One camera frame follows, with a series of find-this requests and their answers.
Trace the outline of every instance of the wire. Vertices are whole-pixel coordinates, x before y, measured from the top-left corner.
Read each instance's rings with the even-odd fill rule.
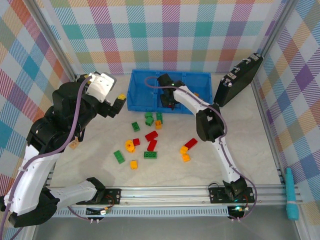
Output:
[[[247,197],[247,195],[243,195],[244,196],[244,198],[245,198],[245,200],[246,200],[246,205],[245,205],[245,207],[247,208],[248,207],[248,197]]]
[[[148,84],[148,80],[149,80],[149,79],[157,79],[157,77],[156,77],[156,76],[149,76],[149,77],[146,77],[146,78],[144,79],[144,84],[145,84],[146,86],[148,86],[149,88],[152,88],[152,89],[176,89],[176,90],[182,91],[182,92],[184,92],[185,94],[188,94],[192,99],[194,99],[194,100],[195,100],[198,104],[200,104],[201,106],[206,107],[206,108],[212,110],[212,111],[221,119],[221,121],[222,121],[222,123],[223,123],[223,126],[224,126],[224,134],[221,135],[218,140],[219,140],[219,144],[221,145],[221,150],[222,150],[222,152],[223,152],[223,155],[224,155],[227,163],[229,164],[229,167],[230,167],[232,170],[234,170],[239,176],[241,176],[241,177],[243,177],[245,180],[247,180],[247,181],[252,185],[252,187],[253,187],[253,189],[254,189],[255,199],[254,199],[254,203],[253,203],[253,205],[252,205],[252,208],[251,208],[251,210],[247,213],[246,216],[243,216],[243,217],[242,217],[242,219],[247,218],[247,217],[252,213],[253,209],[255,208],[255,206],[256,206],[256,204],[257,204],[258,191],[257,191],[257,188],[256,188],[255,184],[254,184],[249,178],[247,178],[247,177],[244,176],[241,172],[239,172],[239,171],[231,164],[231,162],[230,162],[230,160],[229,160],[229,158],[228,158],[228,156],[227,156],[227,154],[226,154],[226,151],[225,151],[225,148],[224,148],[224,145],[226,146],[226,144],[223,144],[223,142],[222,142],[222,138],[225,137],[225,136],[227,135],[227,133],[228,133],[228,126],[227,126],[227,123],[226,123],[225,119],[222,117],[222,115],[221,115],[216,109],[214,109],[214,108],[213,108],[212,106],[210,106],[210,105],[203,104],[196,96],[194,96],[193,94],[191,94],[191,93],[188,92],[187,90],[184,90],[184,89],[182,89],[182,88],[179,88],[179,87],[176,87],[176,86],[172,86],[172,85],[170,85],[170,86],[152,86],[152,85]]]
[[[16,236],[18,236],[18,234],[21,232],[21,230],[24,229],[23,227],[20,227],[18,229],[18,231],[16,231],[16,233],[10,238],[10,240],[14,240],[16,238]]]
[[[86,221],[88,221],[88,222],[91,222],[90,219],[78,215],[70,206],[68,206],[67,208],[69,209],[69,211],[70,211],[73,215],[77,216],[78,218],[80,218],[80,219],[82,219],[82,220],[86,220]]]
[[[105,195],[104,198],[105,199],[112,199],[112,205],[109,206],[109,209],[111,209],[115,205],[115,199],[110,195]]]
[[[8,204],[6,205],[6,208],[5,208],[5,211],[4,211],[4,215],[3,215],[3,219],[1,221],[1,225],[0,225],[0,240],[2,240],[2,235],[4,233],[4,228],[5,228],[5,222],[6,222],[6,219],[7,219],[7,216],[9,214],[9,210],[10,210],[10,207],[11,207],[11,204],[13,203],[13,198],[14,198],[14,194],[15,194],[15,191],[17,189],[17,186],[23,176],[23,174],[25,173],[24,170],[26,170],[31,163],[33,163],[35,160],[37,159],[40,159],[40,158],[45,158],[45,157],[49,157],[49,156],[52,156],[52,155],[55,155],[55,154],[58,154],[60,153],[62,150],[64,150],[66,148],[66,146],[68,146],[68,144],[70,143],[71,139],[73,138],[74,134],[75,134],[75,130],[76,130],[76,127],[77,127],[77,122],[78,122],[78,117],[79,117],[79,112],[80,112],[80,105],[81,105],[81,97],[82,97],[82,92],[83,92],[83,89],[86,85],[86,83],[91,79],[92,77],[89,76],[87,77],[80,85],[79,87],[79,91],[78,91],[78,94],[77,94],[77,97],[76,97],[76,105],[75,105],[75,111],[74,111],[74,117],[73,117],[73,122],[72,122],[72,126],[71,126],[71,130],[70,130],[70,133],[68,135],[68,138],[66,139],[66,141],[64,142],[64,144],[59,147],[58,149],[52,151],[52,152],[48,152],[48,153],[44,153],[44,154],[40,154],[40,155],[36,155],[32,158],[30,158],[25,164],[24,166],[22,167],[22,170],[17,174],[14,182],[13,182],[13,185],[11,187],[11,191],[10,191],[10,194],[9,194],[9,198],[8,198]]]
[[[215,183],[215,182],[210,183],[210,184],[209,184],[209,186],[208,186],[208,188],[210,188],[210,186],[211,186],[211,185],[217,185],[217,186],[218,186],[218,188],[220,188],[219,184],[218,184],[218,183]]]

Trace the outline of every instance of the plaid wallpaper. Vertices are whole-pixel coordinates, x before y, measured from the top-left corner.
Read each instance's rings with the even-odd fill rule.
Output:
[[[264,36],[266,42],[265,24],[281,12],[273,18],[270,11],[285,0],[37,2],[76,73],[123,74],[132,69],[228,72],[255,52]]]
[[[320,236],[320,0],[300,0],[256,83],[309,227]]]
[[[23,0],[1,0],[0,196],[16,177],[31,125],[52,105],[53,90],[68,80]],[[5,239],[14,230],[7,232]]]

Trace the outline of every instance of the blue plastic bin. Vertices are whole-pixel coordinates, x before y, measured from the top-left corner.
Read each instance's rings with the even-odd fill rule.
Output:
[[[175,81],[182,81],[193,93],[199,94],[199,98],[212,104],[211,75],[208,72],[183,72],[183,71],[153,71],[153,70],[132,70],[130,84],[127,93],[127,106],[129,111],[137,112],[158,112],[173,114],[192,114],[182,104],[177,104],[174,110],[163,107],[160,95],[162,89],[155,89],[145,85],[146,77],[159,77],[168,74]],[[157,79],[149,79],[148,84],[159,86]]]

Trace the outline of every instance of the blue handle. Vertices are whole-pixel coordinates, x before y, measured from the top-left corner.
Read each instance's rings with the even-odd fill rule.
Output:
[[[286,169],[285,175],[285,190],[286,190],[286,214],[290,220],[296,221],[299,219],[299,209],[296,203],[294,176],[291,168]]]

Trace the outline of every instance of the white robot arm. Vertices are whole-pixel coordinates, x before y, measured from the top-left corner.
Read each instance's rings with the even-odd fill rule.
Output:
[[[24,159],[19,168],[24,173],[17,183],[14,197],[9,201],[12,189],[6,196],[0,197],[0,210],[4,211],[6,206],[10,206],[12,214],[9,221],[16,228],[42,224],[63,207],[81,201],[98,203],[104,196],[105,186],[94,177],[69,187],[44,187],[50,170],[63,151],[38,158],[26,170],[23,168],[34,156],[50,153],[66,142],[75,115],[81,81],[87,80],[83,76],[78,82],[64,83],[54,91],[53,106],[30,129]],[[90,74],[86,90],[82,92],[73,139],[78,137],[80,142],[83,140],[86,125],[97,114],[113,118],[120,112],[126,101],[124,95],[119,96],[112,106],[106,99],[115,83],[116,79],[107,73]]]
[[[212,110],[220,113],[217,105],[210,105],[193,94],[181,81],[173,82],[168,74],[157,78],[164,94],[160,96],[165,107],[175,107],[183,104],[196,117],[196,131],[202,141],[212,142],[218,153],[222,171],[225,193],[233,201],[241,196],[247,188],[246,180],[239,174],[239,170],[230,154],[224,137],[224,124],[221,118]]]

